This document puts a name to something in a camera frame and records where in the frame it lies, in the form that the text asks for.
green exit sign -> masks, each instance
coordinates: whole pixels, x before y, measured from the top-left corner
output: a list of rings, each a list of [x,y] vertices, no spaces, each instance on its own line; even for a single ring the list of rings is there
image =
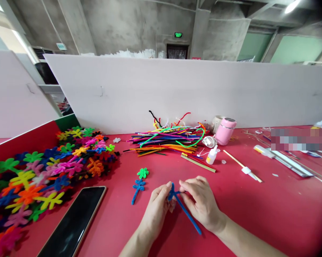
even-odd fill
[[[182,37],[182,33],[180,33],[180,32],[175,32],[175,37]]]

smartphone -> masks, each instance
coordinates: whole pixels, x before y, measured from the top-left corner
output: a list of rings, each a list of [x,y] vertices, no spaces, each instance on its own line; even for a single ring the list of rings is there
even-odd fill
[[[38,257],[75,256],[105,192],[105,186],[83,188]]]

white divider panel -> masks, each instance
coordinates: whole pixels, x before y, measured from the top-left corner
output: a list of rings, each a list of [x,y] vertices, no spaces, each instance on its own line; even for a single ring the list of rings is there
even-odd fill
[[[0,51],[0,138],[11,138],[59,115],[12,51]]]
[[[245,62],[45,55],[83,127],[105,133],[153,129],[186,112],[186,124],[215,115],[237,127],[311,125],[322,120],[322,67]]]

doorway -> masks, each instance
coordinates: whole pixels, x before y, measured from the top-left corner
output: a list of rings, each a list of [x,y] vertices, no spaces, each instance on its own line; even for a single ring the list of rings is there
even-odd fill
[[[187,59],[188,45],[167,44],[167,59]]]

pink cup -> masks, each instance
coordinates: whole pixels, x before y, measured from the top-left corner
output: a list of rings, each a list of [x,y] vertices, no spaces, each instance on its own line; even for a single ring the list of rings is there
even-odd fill
[[[219,145],[227,145],[231,139],[232,133],[237,125],[237,122],[232,118],[224,118],[215,134],[215,139]]]

